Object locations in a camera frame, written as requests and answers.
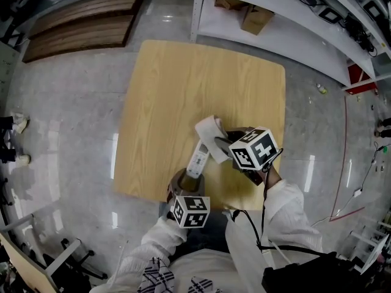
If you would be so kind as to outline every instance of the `tiled floor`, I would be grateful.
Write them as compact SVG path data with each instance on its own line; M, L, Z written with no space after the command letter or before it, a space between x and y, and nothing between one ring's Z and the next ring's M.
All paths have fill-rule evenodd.
M17 66L7 113L31 116L29 127L16 137L16 143L32 156L32 162L18 169L12 164L2 166L10 181L7 193L15 202L7 210L13 220L35 214L34 233L46 252L58 253L63 237L79 238L84 249L96 252L89 264L111 274L124 242L129 239L129 248L134 248L156 222L157 203L112 191L119 121L142 41L188 42L191 14L192 0L150 0L142 8L126 48L64 54ZM361 186L375 150L373 128L378 117L391 115L391 101L386 105L372 93L346 96L324 75L257 48L206 37L199 37L198 42L285 67L287 106L280 174L304 191L311 223L336 215ZM327 95L317 91L316 83L327 88ZM378 142L383 145L388 140ZM355 243L349 232L361 231L364 216L382 219L388 210L389 156L378 154L378 171L372 168L363 194L339 217L365 207L363 210L317 226L326 251L349 253ZM32 233L26 228L19 235L32 242Z

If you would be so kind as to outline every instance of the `white shirt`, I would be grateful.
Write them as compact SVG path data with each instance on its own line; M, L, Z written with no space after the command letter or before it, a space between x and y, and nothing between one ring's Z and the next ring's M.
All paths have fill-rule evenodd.
M296 245L322 252L321 235L312 228L303 210L304 197L296 185L286 180L279 181L268 190L265 200L265 234L277 245ZM168 257L175 248L186 241L187 229L179 228L173 220L161 217L121 263L113 282L95 287L91 293L136 292L142 273L152 257L161 258L175 275L175 292L188 291L190 279L200 277L213 281L214 289L228 293L264 292L261 281L263 271L269 267L255 241L228 219L225 238L230 254L199 250L184 255L170 264ZM316 256L292 251L283 251L291 262L303 263ZM272 251L276 268L287 265L283 257Z

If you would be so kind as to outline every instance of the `white sleeve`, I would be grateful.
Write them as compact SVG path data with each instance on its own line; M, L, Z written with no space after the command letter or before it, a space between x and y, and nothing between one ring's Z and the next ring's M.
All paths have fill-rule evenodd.
M295 245L322 252L322 236L308 223L304 197L297 185L280 180L267 192L268 238L277 245Z
M176 221L160 217L135 248L121 262L115 283L113 277L104 285L97 286L90 293L136 292L142 281L142 273L152 257L158 257L168 266L168 257L175 253L175 248L186 242L188 230L180 228Z

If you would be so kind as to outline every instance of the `white shelf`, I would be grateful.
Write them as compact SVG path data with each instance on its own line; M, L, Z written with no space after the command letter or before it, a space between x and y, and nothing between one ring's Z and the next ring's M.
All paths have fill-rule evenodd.
M372 36L378 41L386 52L388 57L391 59L391 49L384 38L378 25L369 17L369 15L361 8L356 0L338 0L344 7L346 7L363 25L366 27Z
M343 54L353 60L371 78L375 76L370 55L349 37L339 25L333 25L317 17L299 0L242 0L264 7L276 14L282 15L329 42Z
M312 67L350 86L346 57L308 29L275 15L258 35L242 31L245 9L228 11L204 0L198 34L228 39L262 48Z

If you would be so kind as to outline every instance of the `white shoe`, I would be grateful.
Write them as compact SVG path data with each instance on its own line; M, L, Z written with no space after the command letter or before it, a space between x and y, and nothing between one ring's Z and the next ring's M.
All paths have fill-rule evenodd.
M27 166L30 164L31 157L30 155L18 155L15 159L16 167Z
M17 119L16 123L12 125L12 130L15 130L17 133L21 134L26 128L28 122L28 117L22 117L21 119Z

